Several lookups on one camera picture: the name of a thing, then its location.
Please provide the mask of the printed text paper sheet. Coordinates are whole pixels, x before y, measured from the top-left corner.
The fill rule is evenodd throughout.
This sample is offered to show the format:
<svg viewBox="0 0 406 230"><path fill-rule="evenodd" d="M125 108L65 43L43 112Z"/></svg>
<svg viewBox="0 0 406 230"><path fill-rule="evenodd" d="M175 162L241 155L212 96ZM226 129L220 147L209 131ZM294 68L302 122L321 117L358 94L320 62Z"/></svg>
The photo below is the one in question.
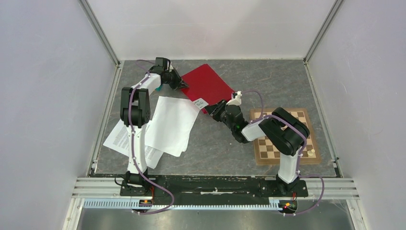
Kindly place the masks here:
<svg viewBox="0 0 406 230"><path fill-rule="evenodd" d="M129 138L126 126L122 120L119 120L112 131L107 136L103 143L103 146L110 148L118 153L125 156L129 155ZM159 160L161 159L164 152L152 148L150 146L145 146L145 158L146 163L149 168L156 168Z"/></svg>

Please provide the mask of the red clip file folder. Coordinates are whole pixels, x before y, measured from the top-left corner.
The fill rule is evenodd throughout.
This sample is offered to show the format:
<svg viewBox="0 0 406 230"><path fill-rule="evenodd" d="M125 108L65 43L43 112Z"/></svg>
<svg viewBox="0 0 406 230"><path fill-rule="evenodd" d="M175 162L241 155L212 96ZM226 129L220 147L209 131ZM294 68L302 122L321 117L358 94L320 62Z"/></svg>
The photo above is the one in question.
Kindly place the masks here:
<svg viewBox="0 0 406 230"><path fill-rule="evenodd" d="M181 91L203 113L205 107L215 105L221 100L230 100L234 90L208 65L203 64L181 77L188 88Z"/></svg>

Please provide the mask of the aluminium frame rail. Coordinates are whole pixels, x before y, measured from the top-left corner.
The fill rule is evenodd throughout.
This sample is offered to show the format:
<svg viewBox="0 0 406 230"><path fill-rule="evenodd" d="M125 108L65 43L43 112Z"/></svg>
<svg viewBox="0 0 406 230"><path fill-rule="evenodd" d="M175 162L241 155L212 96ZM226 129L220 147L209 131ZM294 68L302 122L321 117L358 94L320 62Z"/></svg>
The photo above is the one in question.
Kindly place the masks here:
<svg viewBox="0 0 406 230"><path fill-rule="evenodd" d="M156 189L152 195L121 196L120 188L113 178L78 178L72 197L82 199L82 205L90 208L124 208L133 210L280 210L289 201L309 200L358 200L359 193L352 179L326 178L321 183L317 178L305 179L300 193L274 196L265 193L266 187L254 183L241 191L221 191L213 187L207 192L179 191L171 197Z"/></svg>

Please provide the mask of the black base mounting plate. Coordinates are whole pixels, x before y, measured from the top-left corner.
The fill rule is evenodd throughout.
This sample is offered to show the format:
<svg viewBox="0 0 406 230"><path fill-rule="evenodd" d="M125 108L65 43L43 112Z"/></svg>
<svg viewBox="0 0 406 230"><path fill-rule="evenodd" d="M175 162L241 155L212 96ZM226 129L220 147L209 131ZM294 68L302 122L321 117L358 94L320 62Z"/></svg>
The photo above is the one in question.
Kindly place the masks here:
<svg viewBox="0 0 406 230"><path fill-rule="evenodd" d="M307 197L306 182L299 178L285 183L279 177L263 176L186 176L138 174L121 176L121 196L151 196L153 199L178 197L181 194L214 195L242 194L260 197Z"/></svg>

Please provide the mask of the white paper stack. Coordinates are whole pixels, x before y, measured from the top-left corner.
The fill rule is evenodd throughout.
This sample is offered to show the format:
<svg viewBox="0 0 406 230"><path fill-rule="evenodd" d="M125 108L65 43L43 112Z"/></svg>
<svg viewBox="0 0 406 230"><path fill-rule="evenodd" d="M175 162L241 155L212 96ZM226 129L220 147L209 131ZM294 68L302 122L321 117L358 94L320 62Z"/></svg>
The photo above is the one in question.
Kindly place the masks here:
<svg viewBox="0 0 406 230"><path fill-rule="evenodd" d="M187 148L199 108L189 99L159 96L145 144L179 157Z"/></svg>

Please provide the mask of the wooden chessboard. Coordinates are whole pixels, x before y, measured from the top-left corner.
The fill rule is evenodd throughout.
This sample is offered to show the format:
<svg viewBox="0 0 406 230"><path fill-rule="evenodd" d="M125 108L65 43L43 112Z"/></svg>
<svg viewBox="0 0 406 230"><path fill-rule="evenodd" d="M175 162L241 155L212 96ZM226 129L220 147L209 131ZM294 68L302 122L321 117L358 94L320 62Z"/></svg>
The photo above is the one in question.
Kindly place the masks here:
<svg viewBox="0 0 406 230"><path fill-rule="evenodd" d="M301 164L320 164L321 156L315 138L315 132L312 127L306 108L285 108L293 117L307 126L310 135L307 138L306 147L302 152ZM279 165L282 153L273 145L267 137L261 137L253 141L255 160L257 165ZM309 158L308 150L316 151L316 158Z"/></svg>

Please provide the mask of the cream chess pawn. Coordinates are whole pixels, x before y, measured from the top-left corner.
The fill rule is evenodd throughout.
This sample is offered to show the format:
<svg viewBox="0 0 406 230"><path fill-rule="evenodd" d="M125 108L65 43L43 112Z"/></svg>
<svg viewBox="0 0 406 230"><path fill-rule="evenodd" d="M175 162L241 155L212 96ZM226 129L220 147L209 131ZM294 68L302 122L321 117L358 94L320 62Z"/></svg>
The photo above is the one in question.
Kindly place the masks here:
<svg viewBox="0 0 406 230"><path fill-rule="evenodd" d="M316 151L314 149L308 150L307 155L309 158L316 158Z"/></svg>

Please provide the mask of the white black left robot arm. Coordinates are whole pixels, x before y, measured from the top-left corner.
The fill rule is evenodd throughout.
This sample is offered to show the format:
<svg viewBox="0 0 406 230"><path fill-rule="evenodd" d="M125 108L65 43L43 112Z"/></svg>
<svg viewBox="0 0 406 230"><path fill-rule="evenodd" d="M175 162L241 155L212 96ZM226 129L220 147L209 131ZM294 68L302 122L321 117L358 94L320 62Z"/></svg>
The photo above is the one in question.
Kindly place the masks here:
<svg viewBox="0 0 406 230"><path fill-rule="evenodd" d="M150 121L150 95L155 89L167 84L173 90L187 89L188 84L165 57L155 58L154 65L146 70L142 80L121 90L120 119L123 121L129 140L129 162L121 187L140 196L150 190L146 179L145 134Z"/></svg>

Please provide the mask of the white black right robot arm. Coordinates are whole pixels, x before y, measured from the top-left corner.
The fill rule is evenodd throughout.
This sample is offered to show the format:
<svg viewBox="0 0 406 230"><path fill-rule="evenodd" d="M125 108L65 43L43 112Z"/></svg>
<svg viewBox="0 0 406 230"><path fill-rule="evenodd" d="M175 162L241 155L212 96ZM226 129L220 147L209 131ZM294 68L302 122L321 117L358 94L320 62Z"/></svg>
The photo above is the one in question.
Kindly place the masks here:
<svg viewBox="0 0 406 230"><path fill-rule="evenodd" d="M275 181L276 190L283 196L294 192L301 178L300 158L310 135L304 123L281 107L252 122L244 119L238 105L227 105L224 100L206 106L205 110L215 121L224 123L239 143L249 143L267 137L281 153L280 168Z"/></svg>

